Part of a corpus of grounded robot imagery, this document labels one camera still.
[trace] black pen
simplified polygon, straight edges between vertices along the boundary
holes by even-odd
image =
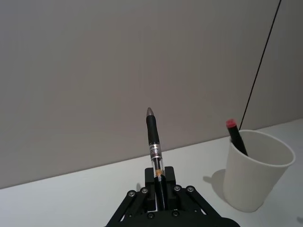
[[[154,170],[155,192],[158,210],[167,210],[167,187],[165,170],[163,166],[160,140],[158,136],[156,118],[152,109],[147,109],[146,125],[148,132],[148,144],[150,148],[151,163]]]

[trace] cup rim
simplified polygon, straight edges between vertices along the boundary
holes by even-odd
[[[245,158],[248,158],[250,159],[252,162],[255,162],[255,163],[258,163],[258,164],[261,164],[261,165],[264,165],[264,166],[269,166],[269,167],[275,167],[275,168],[285,168],[285,167],[289,167],[291,166],[295,160],[296,160],[296,156],[295,156],[295,152],[293,151],[293,149],[287,145],[285,142],[283,142],[282,140],[278,139],[277,137],[274,137],[272,135],[269,135],[267,133],[264,133],[264,132],[261,132],[261,131],[255,131],[255,130],[248,130],[248,129],[244,129],[244,130],[239,130],[239,132],[242,132],[242,131],[247,131],[247,132],[253,132],[253,133],[258,133],[258,134],[262,134],[264,136],[268,136],[268,137],[271,137],[272,139],[282,143],[284,146],[286,146],[288,148],[288,150],[293,154],[293,160],[290,162],[290,163],[287,163],[287,164],[283,164],[283,165],[274,165],[274,164],[267,164],[265,162],[260,162],[260,161],[257,161],[249,156],[246,156],[244,155],[242,152],[240,152],[235,146],[234,144],[231,142],[231,139],[230,139],[230,145],[240,154],[242,155],[243,157]]]

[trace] table surface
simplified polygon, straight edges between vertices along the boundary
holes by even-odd
[[[223,217],[242,227],[303,227],[303,119],[261,129],[289,144],[296,162],[288,168],[263,206],[244,213],[228,205],[222,182],[228,138],[166,151],[166,166],[177,183],[193,185]],[[61,175],[0,190],[3,227],[102,227],[128,190],[144,186],[149,156]]]

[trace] pen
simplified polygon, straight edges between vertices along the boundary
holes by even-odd
[[[147,109],[146,125],[148,132],[148,144],[151,155],[151,163],[154,171],[155,192],[158,210],[167,210],[167,187],[165,170],[163,166],[160,140],[157,130],[156,118],[151,108]]]
[[[237,124],[235,122],[234,119],[229,119],[226,122],[226,127],[228,129],[228,132],[231,136],[231,141],[233,143],[233,145],[236,147],[236,149],[238,149],[241,153],[243,153],[244,155],[248,156],[247,151],[245,149],[244,146],[244,142],[242,140],[242,137],[239,133]]]

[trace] white paper cup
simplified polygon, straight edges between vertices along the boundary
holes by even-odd
[[[294,163],[295,154],[287,144],[263,132],[241,130],[240,135],[248,156],[230,143],[223,193],[234,208],[253,212]]]

